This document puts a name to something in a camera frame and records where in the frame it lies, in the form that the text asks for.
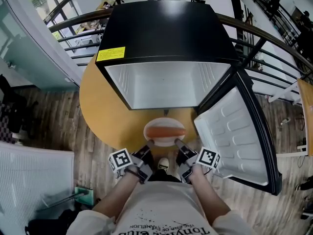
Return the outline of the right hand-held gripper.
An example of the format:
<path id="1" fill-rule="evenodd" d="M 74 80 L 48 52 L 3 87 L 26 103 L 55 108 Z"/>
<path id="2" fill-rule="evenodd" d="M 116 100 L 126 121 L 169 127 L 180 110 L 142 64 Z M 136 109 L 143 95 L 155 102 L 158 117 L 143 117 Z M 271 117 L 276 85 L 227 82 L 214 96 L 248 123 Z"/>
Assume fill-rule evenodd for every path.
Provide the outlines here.
<path id="1" fill-rule="evenodd" d="M 215 171 L 218 168 L 220 161 L 220 154 L 202 147 L 200 152 L 197 153 L 190 149 L 179 138 L 175 139 L 175 145 L 178 147 L 179 152 L 176 158 L 178 167 L 178 175 L 184 183 L 190 183 L 189 176 L 193 172 L 193 166 L 201 165 L 208 168 L 208 172 Z"/>

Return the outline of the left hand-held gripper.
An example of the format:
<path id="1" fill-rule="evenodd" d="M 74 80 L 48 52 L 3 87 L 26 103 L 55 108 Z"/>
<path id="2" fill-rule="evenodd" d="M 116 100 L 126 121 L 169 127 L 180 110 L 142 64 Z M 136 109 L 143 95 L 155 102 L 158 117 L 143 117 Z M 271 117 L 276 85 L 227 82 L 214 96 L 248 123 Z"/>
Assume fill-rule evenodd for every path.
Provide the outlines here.
<path id="1" fill-rule="evenodd" d="M 118 182 L 127 170 L 135 168 L 135 176 L 139 178 L 141 184 L 146 183 L 153 174 L 154 159 L 151 148 L 154 146 L 153 140 L 147 143 L 137 152 L 129 153 L 126 148 L 115 151 L 109 155 L 108 162 Z"/>

